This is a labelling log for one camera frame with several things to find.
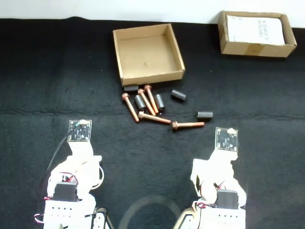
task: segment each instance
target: screw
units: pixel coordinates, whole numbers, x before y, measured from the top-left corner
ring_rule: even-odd
[[[148,108],[149,112],[153,115],[153,116],[156,116],[156,113],[153,111],[153,108],[151,106],[151,104],[149,103],[149,101],[147,100],[146,96],[145,96],[145,91],[140,88],[138,90],[138,94],[140,96],[142,96],[142,99],[144,100],[145,104],[146,104],[146,107]]]
[[[180,127],[202,127],[204,126],[204,122],[196,122],[196,123],[178,123],[177,121],[172,122],[173,130],[177,130]]]
[[[140,119],[146,118],[146,119],[154,120],[154,121],[161,122],[161,123],[166,123],[166,124],[171,123],[171,120],[168,120],[165,118],[159,118],[159,117],[156,117],[156,116],[153,116],[150,114],[145,114],[144,111],[140,111],[138,116]]]
[[[152,87],[149,84],[147,84],[147,85],[144,86],[144,88],[147,91],[148,97],[149,97],[149,99],[152,103],[153,110],[157,114],[159,111],[158,111],[156,102],[155,102],[155,100],[153,98],[153,95],[152,95]]]
[[[135,120],[136,122],[138,122],[138,121],[139,121],[139,118],[138,118],[137,113],[135,112],[135,110],[134,110],[134,108],[133,108],[131,102],[129,101],[129,95],[128,95],[127,93],[123,93],[123,94],[122,94],[122,99],[127,103],[127,106],[128,106],[128,108],[129,108],[130,113],[132,114],[134,120]]]

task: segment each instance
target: circuit board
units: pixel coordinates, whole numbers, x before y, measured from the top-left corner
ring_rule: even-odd
[[[238,130],[216,127],[215,148],[237,152]]]
[[[79,125],[75,128],[79,120],[69,121],[69,131],[73,130],[71,135],[68,136],[67,142],[88,142],[91,137],[91,126],[92,120],[87,120],[88,123],[85,125]]]

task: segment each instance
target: cardboard box lid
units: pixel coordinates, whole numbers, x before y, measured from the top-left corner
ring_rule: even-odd
[[[229,41],[226,15],[232,15],[237,17],[279,18],[283,27],[285,45],[270,45]],[[287,57],[297,47],[295,36],[290,26],[288,17],[280,13],[222,11],[218,22],[218,31],[222,54]]]

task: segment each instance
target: black ferrite bead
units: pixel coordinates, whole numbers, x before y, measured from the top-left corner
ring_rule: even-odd
[[[186,95],[179,92],[179,91],[176,91],[176,90],[172,90],[172,97],[174,98],[177,98],[177,99],[180,99],[182,101],[184,101],[186,99]]]
[[[160,111],[164,110],[165,106],[164,106],[164,102],[163,99],[161,97],[160,94],[156,94],[156,96],[154,97],[156,103],[157,103],[157,107]]]
[[[197,119],[212,119],[213,112],[210,111],[198,111],[197,112]]]
[[[137,104],[138,108],[140,111],[144,110],[146,105],[143,101],[143,99],[141,98],[141,96],[139,96],[138,94],[135,96],[135,103]]]
[[[139,86],[138,85],[128,85],[124,87],[125,92],[133,92],[133,91],[138,91]]]

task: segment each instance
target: open cardboard box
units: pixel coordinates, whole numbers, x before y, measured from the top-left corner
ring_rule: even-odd
[[[113,31],[123,86],[182,79],[185,67],[171,24]]]
[[[279,18],[282,23],[285,45],[270,45],[229,41],[226,20],[227,15],[237,17]],[[222,11],[218,22],[218,31],[222,54],[287,57],[297,47],[295,36],[292,32],[288,17],[285,14]]]

